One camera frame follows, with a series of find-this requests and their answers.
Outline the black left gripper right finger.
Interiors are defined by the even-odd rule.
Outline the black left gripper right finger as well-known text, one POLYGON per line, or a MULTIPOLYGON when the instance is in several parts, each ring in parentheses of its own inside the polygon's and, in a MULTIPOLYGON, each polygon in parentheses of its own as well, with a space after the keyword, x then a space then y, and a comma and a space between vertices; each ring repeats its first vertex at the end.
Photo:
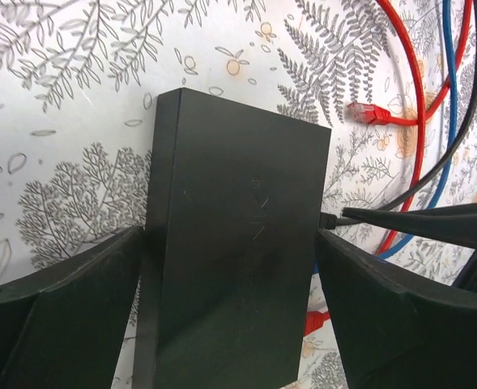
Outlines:
POLYGON ((477 388, 477 293, 319 231, 316 260, 350 388, 477 388))

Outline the black network switch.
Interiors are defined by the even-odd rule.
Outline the black network switch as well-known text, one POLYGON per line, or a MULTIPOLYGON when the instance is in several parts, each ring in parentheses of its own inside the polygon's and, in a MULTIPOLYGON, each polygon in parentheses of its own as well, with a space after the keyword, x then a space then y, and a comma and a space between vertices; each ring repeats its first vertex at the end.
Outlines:
POLYGON ((133 387, 296 380, 330 136, 188 88, 158 96, 133 387))

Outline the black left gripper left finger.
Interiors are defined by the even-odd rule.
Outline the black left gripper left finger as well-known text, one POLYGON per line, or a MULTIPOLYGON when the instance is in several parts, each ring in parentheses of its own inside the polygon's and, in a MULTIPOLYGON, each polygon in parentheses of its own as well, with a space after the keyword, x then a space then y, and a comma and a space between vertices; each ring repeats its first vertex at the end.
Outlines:
POLYGON ((0 388, 110 388, 142 255, 132 227, 0 285, 0 388))

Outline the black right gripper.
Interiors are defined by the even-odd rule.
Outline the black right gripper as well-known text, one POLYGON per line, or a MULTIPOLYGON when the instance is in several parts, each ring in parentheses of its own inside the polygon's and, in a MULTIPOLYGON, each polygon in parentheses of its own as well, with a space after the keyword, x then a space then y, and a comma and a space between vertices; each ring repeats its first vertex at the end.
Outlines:
POLYGON ((456 287, 477 293, 477 203, 413 212, 346 207, 343 216, 384 229, 476 249, 459 272, 456 287))

